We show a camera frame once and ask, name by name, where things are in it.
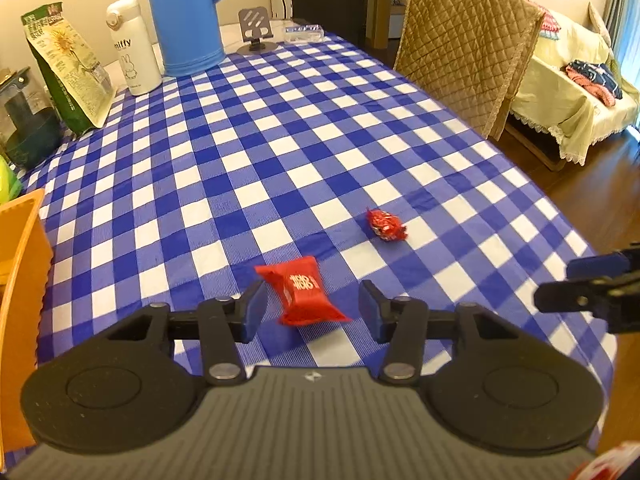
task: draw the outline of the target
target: lace trim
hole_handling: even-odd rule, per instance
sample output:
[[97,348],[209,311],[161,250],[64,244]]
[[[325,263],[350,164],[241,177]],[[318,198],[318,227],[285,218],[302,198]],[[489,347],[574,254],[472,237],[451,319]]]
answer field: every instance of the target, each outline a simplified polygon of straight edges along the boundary
[[[581,166],[584,166],[584,163],[586,161],[586,154],[578,155],[577,153],[569,153],[564,150],[564,147],[562,146],[562,141],[565,139],[565,137],[564,137],[564,133],[562,132],[559,126],[551,126],[549,129],[547,129],[544,126],[540,126],[539,124],[535,123],[531,119],[528,119],[525,116],[520,115],[517,112],[514,112],[513,110],[510,110],[510,113],[521,123],[526,124],[530,128],[533,128],[538,133],[551,135],[556,140],[560,148],[560,158],[564,158],[564,160],[566,160],[567,162],[574,162],[575,164],[580,164]],[[609,132],[608,134],[604,134],[602,136],[596,137],[591,141],[590,146],[596,145],[596,143],[600,142],[601,140],[607,139],[607,137],[623,132],[626,129],[626,127],[631,124],[632,123],[627,124],[621,130],[614,130],[613,132]]]

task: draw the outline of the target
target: sunflower picture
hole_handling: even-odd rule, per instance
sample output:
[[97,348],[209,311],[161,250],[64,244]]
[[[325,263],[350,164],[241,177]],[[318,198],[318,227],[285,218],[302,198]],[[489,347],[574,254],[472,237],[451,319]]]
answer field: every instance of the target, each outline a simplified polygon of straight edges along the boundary
[[53,47],[65,56],[73,59],[73,64],[78,72],[91,75],[95,79],[95,75],[91,69],[84,66],[78,54],[74,50],[74,40],[66,30],[54,28],[50,32],[51,44]]

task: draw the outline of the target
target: dark green container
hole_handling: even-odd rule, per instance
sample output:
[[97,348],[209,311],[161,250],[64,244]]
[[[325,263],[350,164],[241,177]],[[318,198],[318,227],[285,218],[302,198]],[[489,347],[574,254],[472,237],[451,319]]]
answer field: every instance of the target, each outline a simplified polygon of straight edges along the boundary
[[0,76],[0,143],[25,170],[55,152],[63,137],[55,110],[29,70]]

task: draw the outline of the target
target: gray textured grip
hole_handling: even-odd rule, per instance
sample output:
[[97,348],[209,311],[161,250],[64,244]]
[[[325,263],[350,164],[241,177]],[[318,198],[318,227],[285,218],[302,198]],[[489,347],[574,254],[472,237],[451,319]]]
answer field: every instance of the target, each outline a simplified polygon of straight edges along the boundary
[[82,456],[40,446],[11,480],[566,480],[592,458],[501,456],[441,428],[418,394],[366,368],[259,368],[208,391],[179,430],[152,446]]

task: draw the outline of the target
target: red candy wrapper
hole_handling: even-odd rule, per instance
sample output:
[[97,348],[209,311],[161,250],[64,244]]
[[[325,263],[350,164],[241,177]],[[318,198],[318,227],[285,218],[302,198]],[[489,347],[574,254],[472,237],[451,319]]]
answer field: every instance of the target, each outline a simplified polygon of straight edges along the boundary
[[406,226],[402,225],[402,221],[397,216],[386,211],[367,209],[367,221],[373,232],[385,242],[406,238]]
[[618,480],[637,460],[640,460],[640,442],[623,442],[620,446],[600,455],[593,462],[581,466],[569,478],[570,480]]
[[255,272],[268,282],[280,297],[284,314],[280,322],[305,326],[322,321],[350,321],[335,308],[324,293],[318,263],[313,256],[271,266],[257,266]]

